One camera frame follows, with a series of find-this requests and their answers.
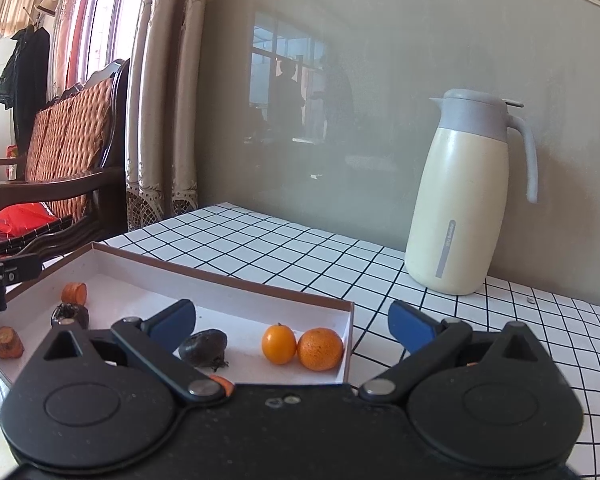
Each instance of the white box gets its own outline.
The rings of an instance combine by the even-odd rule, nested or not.
[[[69,282],[87,285],[91,329],[109,328],[126,316],[148,319],[177,300],[191,300],[196,305],[195,332],[218,328],[227,334],[225,359],[229,366],[216,374],[231,382],[347,382],[353,303],[219,276],[93,243],[56,262],[37,280],[7,294],[8,306],[0,312],[0,327],[14,328],[24,345],[20,359],[0,359],[0,375],[7,384],[13,384],[50,330],[51,313]],[[267,327],[276,323],[291,327],[296,338],[311,328],[335,330],[345,348],[340,367],[312,372],[297,357],[282,366],[267,361],[260,341]],[[213,373],[210,368],[201,371]]]

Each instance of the white thermos pitcher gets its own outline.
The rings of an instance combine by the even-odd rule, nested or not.
[[[442,111],[422,173],[404,257],[417,282],[447,294],[480,288],[496,248],[509,180],[507,127],[526,153],[526,197],[538,200],[538,160],[525,122],[490,94],[453,89],[433,98]]]

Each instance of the hat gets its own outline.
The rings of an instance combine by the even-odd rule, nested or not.
[[[36,9],[40,12],[44,12],[49,16],[56,15],[56,9],[58,8],[58,0],[42,0],[36,5]]]

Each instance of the small bolt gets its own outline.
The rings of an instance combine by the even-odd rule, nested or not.
[[[268,406],[269,408],[273,408],[274,410],[276,410],[278,408],[282,408],[284,403],[285,403],[285,401],[280,399],[280,397],[273,397],[271,399],[267,399],[264,401],[265,406]]]
[[[297,395],[288,395],[285,397],[285,402],[287,404],[299,404],[301,401],[302,399]]]
[[[371,379],[362,385],[362,389],[370,396],[385,396],[395,391],[395,383],[389,379]]]
[[[189,393],[197,397],[214,396],[222,388],[220,383],[211,379],[198,379],[189,384]]]

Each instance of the wooden armrest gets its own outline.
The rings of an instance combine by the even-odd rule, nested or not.
[[[15,204],[73,198],[124,181],[124,178],[123,168],[98,168],[54,180],[0,182],[0,211]]]

